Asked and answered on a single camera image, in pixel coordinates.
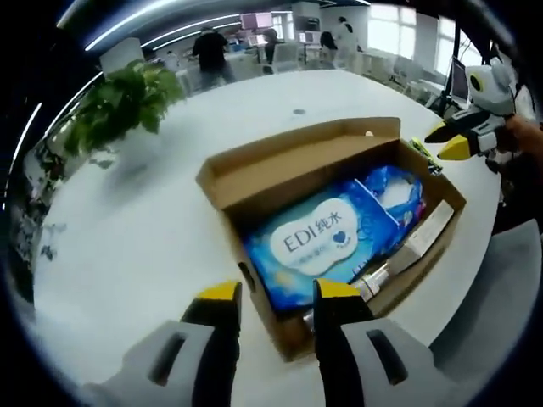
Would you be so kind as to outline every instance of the desk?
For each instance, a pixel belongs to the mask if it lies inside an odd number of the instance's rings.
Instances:
[[[194,181],[200,165],[211,154],[281,131],[360,116],[400,117],[405,139],[423,138],[440,121],[411,99],[349,72],[289,72],[172,106],[160,125],[161,160],[131,180],[117,181],[114,165],[102,170],[84,164],[59,190],[44,221],[66,224],[54,240],[57,257],[38,258],[34,271],[45,352],[75,382],[102,382],[118,371],[135,342],[163,321],[177,320],[200,290],[243,280],[217,213]],[[436,154],[443,146],[426,147]],[[455,314],[477,274],[500,192],[500,177],[482,158],[442,165],[467,205],[434,269],[389,315],[425,345]],[[294,390],[298,395],[315,386],[322,391],[313,356],[282,361],[246,285],[239,340],[232,406],[254,405],[249,400],[288,385],[293,376],[305,381]]]
[[[230,64],[236,81],[244,81],[258,76],[256,57],[245,52],[226,53],[225,60]],[[189,66],[176,72],[177,79],[182,83],[185,92],[192,95],[200,88],[200,69],[198,62],[191,62]]]
[[[434,102],[441,97],[441,93],[445,90],[445,87],[443,85],[432,81],[425,81],[424,79],[421,79],[417,83],[417,85],[431,93],[430,99],[426,102],[425,105],[427,108],[430,108],[434,104]],[[455,102],[460,107],[460,109],[467,109],[467,107],[469,106],[469,102],[462,98],[451,95],[451,100]]]

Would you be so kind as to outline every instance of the man in black shirt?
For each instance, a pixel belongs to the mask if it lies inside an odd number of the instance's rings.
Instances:
[[[234,75],[224,59],[224,47],[228,41],[209,27],[202,27],[202,34],[193,47],[193,56],[199,57],[202,89],[207,91],[222,76],[227,83],[235,82]]]

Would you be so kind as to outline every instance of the box flap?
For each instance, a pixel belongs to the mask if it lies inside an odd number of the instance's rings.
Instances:
[[[276,184],[399,137],[398,118],[343,119],[312,125],[210,157],[197,182],[211,203],[224,209]]]

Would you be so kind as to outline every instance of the cardboard box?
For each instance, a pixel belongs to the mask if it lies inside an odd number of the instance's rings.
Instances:
[[[425,216],[442,199],[455,214],[423,258],[396,276],[368,303],[375,316],[390,312],[431,270],[451,241],[466,203],[444,176],[431,176],[427,160],[400,140],[399,119],[321,123],[252,142],[204,162],[197,182],[219,211],[252,301],[286,360],[311,351],[312,334],[301,319],[303,312],[289,318],[274,313],[240,237],[332,181],[363,177],[371,168],[384,164],[397,165],[420,178],[427,203]]]

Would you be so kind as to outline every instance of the blue plastic bag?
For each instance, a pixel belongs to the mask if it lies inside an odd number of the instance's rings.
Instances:
[[[393,165],[385,165],[370,172],[364,180],[364,185],[377,199],[381,198],[387,187],[394,180],[403,179],[411,184],[409,198],[395,206],[386,208],[400,226],[397,233],[383,248],[383,254],[395,249],[411,229],[420,221],[424,211],[423,184],[411,173],[403,171]]]
[[[358,180],[334,184],[244,239],[276,311],[313,302],[313,280],[350,282],[398,234],[398,223]]]

